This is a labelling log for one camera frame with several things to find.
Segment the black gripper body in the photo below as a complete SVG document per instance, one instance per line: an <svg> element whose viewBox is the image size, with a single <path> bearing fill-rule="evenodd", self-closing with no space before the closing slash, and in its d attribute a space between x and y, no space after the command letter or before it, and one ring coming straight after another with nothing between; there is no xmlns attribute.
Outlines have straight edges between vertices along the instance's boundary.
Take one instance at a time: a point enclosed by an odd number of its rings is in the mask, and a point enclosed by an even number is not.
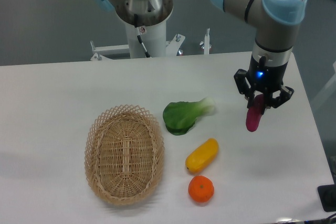
<svg viewBox="0 0 336 224"><path fill-rule="evenodd" d="M247 71L247 81L250 84L248 97L251 97L255 91L263 93L265 96L273 96L283 85L283 77L287 68L287 62L284 65L270 67L259 66L253 56L250 59L249 69Z"/></svg>

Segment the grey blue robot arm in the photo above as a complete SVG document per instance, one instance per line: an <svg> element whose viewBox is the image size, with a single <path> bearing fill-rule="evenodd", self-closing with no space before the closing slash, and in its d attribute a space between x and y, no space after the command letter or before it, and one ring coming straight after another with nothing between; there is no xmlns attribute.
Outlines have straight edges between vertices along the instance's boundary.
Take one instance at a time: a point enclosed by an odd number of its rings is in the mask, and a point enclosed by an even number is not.
<svg viewBox="0 0 336 224"><path fill-rule="evenodd" d="M172 0L95 0L106 11L115 11L124 22L132 58L168 55L166 20ZM307 0L210 0L225 13L256 28L248 70L240 69L234 79L248 107L261 113L277 108L293 95L283 76L305 16Z"/></svg>

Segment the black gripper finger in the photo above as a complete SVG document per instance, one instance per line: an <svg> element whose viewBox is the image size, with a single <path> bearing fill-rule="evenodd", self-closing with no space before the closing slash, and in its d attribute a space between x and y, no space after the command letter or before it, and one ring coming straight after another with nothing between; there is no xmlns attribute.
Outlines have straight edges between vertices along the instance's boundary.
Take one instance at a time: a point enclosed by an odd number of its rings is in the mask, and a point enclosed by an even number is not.
<svg viewBox="0 0 336 224"><path fill-rule="evenodd" d="M243 69L238 69L234 74L234 80L238 89L238 92L244 95L247 100L247 108L250 108L253 105L255 90L253 87L250 87L246 79L247 71Z"/></svg>
<svg viewBox="0 0 336 224"><path fill-rule="evenodd" d="M267 109L270 109L270 108L276 109L282 106L284 103L286 103L287 101L291 99L293 94L294 94L294 89L288 86L281 86L280 93L275 98L272 96L273 93L270 93L268 91L264 92L262 95L263 102L262 102L261 111L260 111L261 115L263 115Z"/></svg>

